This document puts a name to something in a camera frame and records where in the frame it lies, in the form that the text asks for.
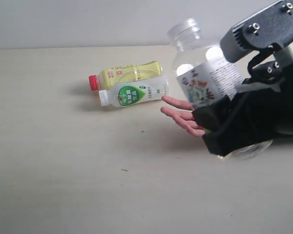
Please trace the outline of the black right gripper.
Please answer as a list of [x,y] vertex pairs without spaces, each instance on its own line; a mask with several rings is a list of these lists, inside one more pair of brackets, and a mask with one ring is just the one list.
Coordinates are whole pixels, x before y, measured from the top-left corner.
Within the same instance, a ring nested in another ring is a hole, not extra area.
[[227,74],[225,96],[192,112],[211,154],[255,156],[273,139],[293,137],[293,59],[262,62],[284,54],[285,49],[261,51],[249,62],[250,78]]

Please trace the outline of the person's open bare hand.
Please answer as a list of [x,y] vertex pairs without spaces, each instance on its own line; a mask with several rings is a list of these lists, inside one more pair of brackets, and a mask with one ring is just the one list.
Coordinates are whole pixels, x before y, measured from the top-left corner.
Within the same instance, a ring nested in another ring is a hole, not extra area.
[[192,114],[193,106],[188,101],[167,95],[162,96],[162,101],[174,108],[161,107],[161,113],[172,118],[177,125],[194,137],[202,137],[205,134],[205,130],[195,122]]

